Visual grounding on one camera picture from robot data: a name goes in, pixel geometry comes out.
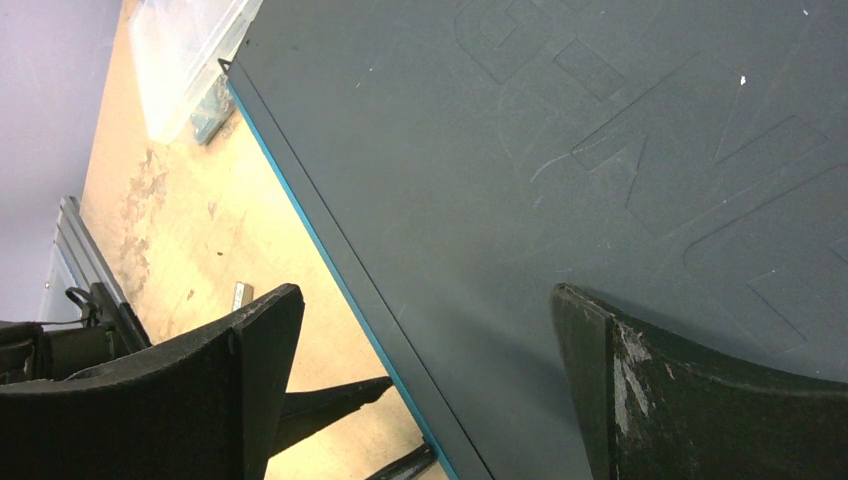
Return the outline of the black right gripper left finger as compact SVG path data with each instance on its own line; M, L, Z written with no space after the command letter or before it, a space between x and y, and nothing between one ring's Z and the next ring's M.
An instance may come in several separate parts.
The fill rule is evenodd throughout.
M5 479L261 479L304 315L283 284L62 381L1 389Z

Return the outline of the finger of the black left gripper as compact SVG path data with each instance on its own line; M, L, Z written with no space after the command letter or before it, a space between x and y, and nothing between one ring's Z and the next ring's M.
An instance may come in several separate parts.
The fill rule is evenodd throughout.
M437 454L426 443L385 465L366 480L414 480L437 461Z
M290 448L336 421L374 403L393 386L388 376L308 392L287 393L270 456Z

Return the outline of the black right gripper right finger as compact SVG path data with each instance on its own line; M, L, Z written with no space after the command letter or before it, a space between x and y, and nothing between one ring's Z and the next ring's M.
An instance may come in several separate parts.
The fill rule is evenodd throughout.
M596 479L843 479L847 387L751 363L567 284L551 316Z

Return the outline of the small white network plug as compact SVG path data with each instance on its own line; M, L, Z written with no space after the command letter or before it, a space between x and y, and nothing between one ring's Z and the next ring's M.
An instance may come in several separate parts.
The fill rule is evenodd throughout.
M234 287L232 310L237 311L254 300L254 287L237 281Z

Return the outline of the dark grey network switch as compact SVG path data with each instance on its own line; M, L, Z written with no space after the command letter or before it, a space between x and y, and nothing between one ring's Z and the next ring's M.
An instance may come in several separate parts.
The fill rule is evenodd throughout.
M560 283L847 387L843 1L265 1L253 135L452 479L591 479Z

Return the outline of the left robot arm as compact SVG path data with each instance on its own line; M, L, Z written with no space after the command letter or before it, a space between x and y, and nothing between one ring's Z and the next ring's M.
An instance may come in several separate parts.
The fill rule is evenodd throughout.
M221 320L113 359L78 330L1 349L5 479L260 479L269 459L378 400L377 377L286 389L297 327Z

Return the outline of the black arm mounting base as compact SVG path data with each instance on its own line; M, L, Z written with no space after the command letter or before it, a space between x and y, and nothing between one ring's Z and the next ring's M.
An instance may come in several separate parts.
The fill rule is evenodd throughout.
M68 287L65 295L80 310L79 322L83 329L105 337L113 358L152 346L130 304L115 297L105 283L92 283L89 290Z

